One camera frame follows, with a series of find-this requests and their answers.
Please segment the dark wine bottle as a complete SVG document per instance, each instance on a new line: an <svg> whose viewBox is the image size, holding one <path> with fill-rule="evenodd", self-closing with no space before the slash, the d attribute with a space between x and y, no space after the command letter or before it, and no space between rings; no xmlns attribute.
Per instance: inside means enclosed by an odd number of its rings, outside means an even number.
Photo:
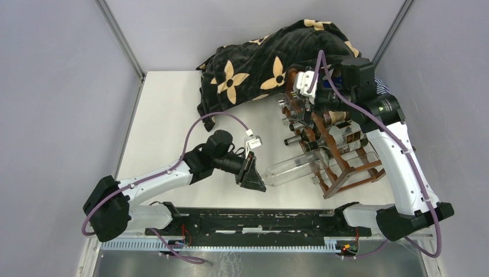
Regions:
<svg viewBox="0 0 489 277"><path fill-rule="evenodd" d="M338 149L339 154L343 155L345 153L349 153L349 152L355 151L357 149L363 148L367 144L368 144L368 139L364 138L361 140L353 141L353 142L348 143L348 144L344 144L342 146L338 146L337 149Z"/></svg>
<svg viewBox="0 0 489 277"><path fill-rule="evenodd" d="M293 143L299 143L299 142L310 143L312 141L315 141L316 139L317 138L315 134L310 134L308 136L306 132L301 132L300 134L284 139L284 144L286 146L290 146Z"/></svg>

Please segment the tall clear glass bottle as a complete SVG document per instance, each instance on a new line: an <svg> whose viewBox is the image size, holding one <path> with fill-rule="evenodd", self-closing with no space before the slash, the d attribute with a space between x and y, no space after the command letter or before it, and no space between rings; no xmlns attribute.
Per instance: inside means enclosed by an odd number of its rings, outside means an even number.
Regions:
<svg viewBox="0 0 489 277"><path fill-rule="evenodd" d="M329 154L316 149L269 166L263 174L265 185L280 186L329 167Z"/></svg>

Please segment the dark wine bottle front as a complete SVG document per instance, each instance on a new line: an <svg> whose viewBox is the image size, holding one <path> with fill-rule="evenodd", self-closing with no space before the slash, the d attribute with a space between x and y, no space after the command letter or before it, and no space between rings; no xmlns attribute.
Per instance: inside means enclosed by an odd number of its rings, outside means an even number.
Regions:
<svg viewBox="0 0 489 277"><path fill-rule="evenodd" d="M353 141L353 142L348 143L348 144L344 144L342 146L338 146L337 149L338 149L339 154L343 155L345 153L349 153L349 152L355 151L357 149L363 148L367 144L368 144L368 139L364 138L361 140Z"/></svg>

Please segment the green wine bottle back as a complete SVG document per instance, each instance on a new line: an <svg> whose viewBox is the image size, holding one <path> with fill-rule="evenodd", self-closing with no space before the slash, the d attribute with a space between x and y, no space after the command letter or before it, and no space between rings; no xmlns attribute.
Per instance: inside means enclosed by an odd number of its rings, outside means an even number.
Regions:
<svg viewBox="0 0 489 277"><path fill-rule="evenodd" d="M330 128L331 126L347 121L349 114L347 112L341 111L325 111L322 115L322 124L325 128ZM283 124L289 126L290 131L296 131L301 128L308 127L312 130L316 130L317 126L312 119L308 121L301 121L291 116L283 119Z"/></svg>

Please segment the clear bottle black cap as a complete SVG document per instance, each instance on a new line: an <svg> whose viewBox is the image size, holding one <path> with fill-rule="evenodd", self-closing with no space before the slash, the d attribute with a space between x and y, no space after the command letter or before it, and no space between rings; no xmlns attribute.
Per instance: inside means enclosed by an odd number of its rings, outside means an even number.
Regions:
<svg viewBox="0 0 489 277"><path fill-rule="evenodd" d="M336 147L365 138L365 134L355 122L342 122L338 125L331 126L327 131L328 134L334 138ZM326 139L323 137L310 143L306 143L304 148L306 151L313 151L318 148L326 148L330 150L330 146L328 146Z"/></svg>

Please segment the blue liquid square bottle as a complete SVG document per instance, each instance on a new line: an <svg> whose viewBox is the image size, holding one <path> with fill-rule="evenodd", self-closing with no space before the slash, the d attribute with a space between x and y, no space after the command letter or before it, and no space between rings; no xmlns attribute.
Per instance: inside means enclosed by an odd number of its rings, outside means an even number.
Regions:
<svg viewBox="0 0 489 277"><path fill-rule="evenodd" d="M331 77L332 81L334 84L337 83L337 78ZM322 86L327 89L331 89L331 84L328 81L328 78L326 76L323 76L322 78Z"/></svg>

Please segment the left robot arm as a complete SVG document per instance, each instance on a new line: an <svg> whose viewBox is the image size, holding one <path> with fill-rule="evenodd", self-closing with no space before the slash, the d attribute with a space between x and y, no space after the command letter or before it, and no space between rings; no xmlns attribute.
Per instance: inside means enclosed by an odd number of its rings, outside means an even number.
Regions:
<svg viewBox="0 0 489 277"><path fill-rule="evenodd" d="M86 215L83 235L94 235L100 242L113 240L125 231L149 228L174 235L181 228L181 219L174 206L171 203L146 205L144 202L200 182L210 177L215 169L233 174L241 188L265 192L253 152L262 145L262 140L250 130L247 134L249 139L244 144L243 154L231 151L233 137L229 132L217 130L205 143L184 153L167 167L128 179L116 180L111 175L101 178L82 208Z"/></svg>

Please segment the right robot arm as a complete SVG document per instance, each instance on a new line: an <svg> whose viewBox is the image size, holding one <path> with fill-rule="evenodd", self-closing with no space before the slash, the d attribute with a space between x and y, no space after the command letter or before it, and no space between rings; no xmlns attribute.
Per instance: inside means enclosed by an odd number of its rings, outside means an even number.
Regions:
<svg viewBox="0 0 489 277"><path fill-rule="evenodd" d="M440 201L426 180L410 142L404 112L395 96L379 90L374 65L367 58L350 58L340 64L340 82L326 69L324 58L315 68L299 71L293 90L316 111L345 111L359 125L375 149L389 180L394 202L365 205L358 202L341 206L333 219L337 234L348 235L356 227L379 230L385 238L397 241L412 233L434 227L454 215L450 203Z"/></svg>

